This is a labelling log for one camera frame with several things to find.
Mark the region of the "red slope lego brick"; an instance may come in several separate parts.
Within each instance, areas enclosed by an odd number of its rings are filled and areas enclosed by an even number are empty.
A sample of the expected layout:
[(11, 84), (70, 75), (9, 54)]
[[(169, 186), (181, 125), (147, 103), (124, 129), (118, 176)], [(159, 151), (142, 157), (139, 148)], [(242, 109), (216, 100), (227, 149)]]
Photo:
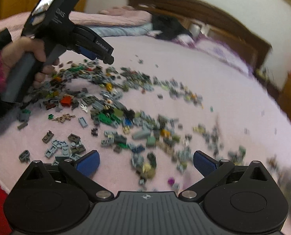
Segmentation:
[(63, 107), (70, 107), (72, 105), (72, 97), (71, 96), (64, 96), (61, 100), (60, 100), (60, 104)]

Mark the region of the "pink checked quilt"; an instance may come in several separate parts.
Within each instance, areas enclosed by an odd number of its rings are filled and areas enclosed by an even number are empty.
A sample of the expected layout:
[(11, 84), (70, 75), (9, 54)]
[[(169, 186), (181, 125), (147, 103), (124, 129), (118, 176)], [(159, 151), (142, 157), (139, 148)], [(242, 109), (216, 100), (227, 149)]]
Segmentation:
[[(151, 23), (152, 15), (146, 11), (134, 10), (132, 7), (119, 8), (119, 15), (88, 14), (72, 11), (69, 19), (76, 24), (85, 26), (119, 26), (133, 27)], [(23, 12), (0, 20), (0, 32), (7, 28), (13, 40), (19, 38), (30, 12)]]

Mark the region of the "purple round lego piece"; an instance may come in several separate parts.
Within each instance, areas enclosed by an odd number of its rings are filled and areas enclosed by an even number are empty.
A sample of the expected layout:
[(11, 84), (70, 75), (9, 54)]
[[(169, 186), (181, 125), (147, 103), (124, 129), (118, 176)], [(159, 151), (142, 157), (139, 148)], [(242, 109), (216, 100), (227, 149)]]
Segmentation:
[(175, 183), (174, 178), (169, 178), (169, 179), (168, 179), (168, 184), (169, 184), (169, 185), (172, 186), (174, 183)]

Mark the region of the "light blue floral blanket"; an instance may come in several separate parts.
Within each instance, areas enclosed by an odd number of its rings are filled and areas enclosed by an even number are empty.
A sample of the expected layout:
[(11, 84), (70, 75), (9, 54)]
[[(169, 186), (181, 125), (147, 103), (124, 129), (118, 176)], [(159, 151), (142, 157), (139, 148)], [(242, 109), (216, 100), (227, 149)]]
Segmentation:
[(91, 30), (101, 37), (120, 37), (120, 36), (144, 36), (149, 31), (152, 31), (152, 23), (133, 27), (119, 27), (119, 26), (89, 26)]

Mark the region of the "pink bed sheet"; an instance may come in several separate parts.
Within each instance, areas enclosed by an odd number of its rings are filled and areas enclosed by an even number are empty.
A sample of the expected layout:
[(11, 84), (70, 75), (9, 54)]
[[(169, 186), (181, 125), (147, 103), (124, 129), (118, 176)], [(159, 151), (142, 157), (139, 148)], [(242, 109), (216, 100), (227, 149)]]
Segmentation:
[[(160, 80), (174, 79), (194, 93), (202, 96), (202, 105), (172, 99), (162, 88), (142, 94), (139, 90), (124, 93), (121, 102), (128, 108), (142, 110), (147, 115), (178, 118), (183, 125), (181, 135), (204, 124), (207, 130), (218, 126), (224, 149), (220, 157), (238, 147), (246, 148), (245, 163), (259, 160), (266, 164), (276, 158), (279, 172), (273, 172), (277, 184), (289, 200), (291, 208), (291, 122), (276, 102), (256, 79), (243, 75), (210, 55), (172, 42), (152, 37), (110, 37), (114, 47), (116, 68), (129, 67)], [(170, 207), (165, 215), (158, 209), (165, 206), (174, 194), (169, 193), (167, 179), (175, 176), (181, 188), (202, 179), (202, 175), (189, 165), (180, 174), (161, 149), (155, 148), (158, 168), (148, 183), (145, 193), (137, 191), (137, 176), (132, 171), (131, 153), (115, 153), (102, 148), (100, 138), (94, 138), (82, 128), (76, 118), (64, 124), (47, 119), (48, 112), (34, 109), (28, 126), (17, 129), (15, 112), (0, 120), (0, 186), (10, 192), (20, 178), (26, 164), (18, 155), (29, 150), (33, 159), (45, 160), (47, 145), (41, 141), (47, 130), (53, 130), (57, 139), (70, 133), (78, 134), (88, 150), (96, 149), (101, 164), (94, 175), (97, 183), (119, 194), (117, 209), (99, 206), (90, 222), (93, 234), (187, 234), (204, 233), (206, 219), (198, 218), (197, 206)]]

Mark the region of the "purple floral pillow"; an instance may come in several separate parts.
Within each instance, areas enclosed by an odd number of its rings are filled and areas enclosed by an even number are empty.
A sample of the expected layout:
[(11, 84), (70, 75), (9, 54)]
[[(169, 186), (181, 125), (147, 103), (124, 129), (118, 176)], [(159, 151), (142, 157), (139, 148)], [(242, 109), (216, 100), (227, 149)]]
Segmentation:
[(204, 52), (246, 76), (253, 75), (253, 70), (250, 66), (225, 43), (215, 41), (203, 34), (196, 39), (193, 39), (188, 34), (179, 34), (172, 41), (181, 46)]

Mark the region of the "black garment on bed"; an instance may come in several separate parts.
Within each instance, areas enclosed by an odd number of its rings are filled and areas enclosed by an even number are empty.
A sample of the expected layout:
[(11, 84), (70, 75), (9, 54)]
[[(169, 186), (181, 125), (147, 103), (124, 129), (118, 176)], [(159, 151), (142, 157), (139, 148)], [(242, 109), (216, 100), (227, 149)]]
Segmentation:
[(161, 31), (155, 36), (156, 39), (173, 40), (180, 34), (187, 34), (192, 37), (190, 31), (172, 16), (153, 14), (152, 27), (154, 31)]

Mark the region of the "dark wooden headboard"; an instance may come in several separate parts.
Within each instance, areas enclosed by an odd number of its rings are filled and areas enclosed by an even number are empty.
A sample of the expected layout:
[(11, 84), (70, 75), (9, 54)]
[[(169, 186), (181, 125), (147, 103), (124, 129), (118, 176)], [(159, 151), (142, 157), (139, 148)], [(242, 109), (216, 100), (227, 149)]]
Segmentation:
[(260, 69), (272, 45), (249, 30), (226, 11), (201, 0), (128, 0), (128, 5), (150, 13), (174, 16), (185, 28), (190, 20), (198, 20), (222, 30), (254, 49), (252, 67)]

